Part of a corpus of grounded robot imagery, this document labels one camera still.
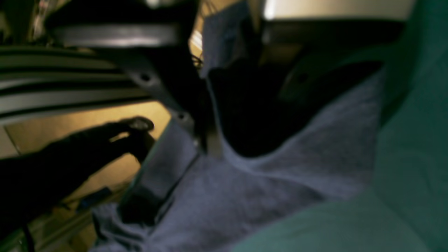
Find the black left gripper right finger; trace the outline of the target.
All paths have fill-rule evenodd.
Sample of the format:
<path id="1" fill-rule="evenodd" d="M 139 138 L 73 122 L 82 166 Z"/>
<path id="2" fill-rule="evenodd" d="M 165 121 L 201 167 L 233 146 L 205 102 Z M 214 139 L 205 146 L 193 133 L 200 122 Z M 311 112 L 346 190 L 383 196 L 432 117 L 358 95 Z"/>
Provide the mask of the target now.
<path id="1" fill-rule="evenodd" d="M 414 0 L 261 0 L 259 31 L 267 61 L 286 64 L 278 98 L 292 102 L 344 59 L 395 42 Z"/>

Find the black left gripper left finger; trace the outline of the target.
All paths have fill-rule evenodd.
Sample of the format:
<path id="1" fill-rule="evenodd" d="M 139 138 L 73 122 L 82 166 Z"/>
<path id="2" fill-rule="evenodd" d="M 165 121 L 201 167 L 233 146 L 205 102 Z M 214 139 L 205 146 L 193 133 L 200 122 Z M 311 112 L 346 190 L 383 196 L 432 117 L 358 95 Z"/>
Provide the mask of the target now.
<path id="1" fill-rule="evenodd" d="M 46 19 L 59 43 L 114 63 L 212 157 L 222 154 L 206 81 L 189 48 L 198 0 L 71 0 Z"/>

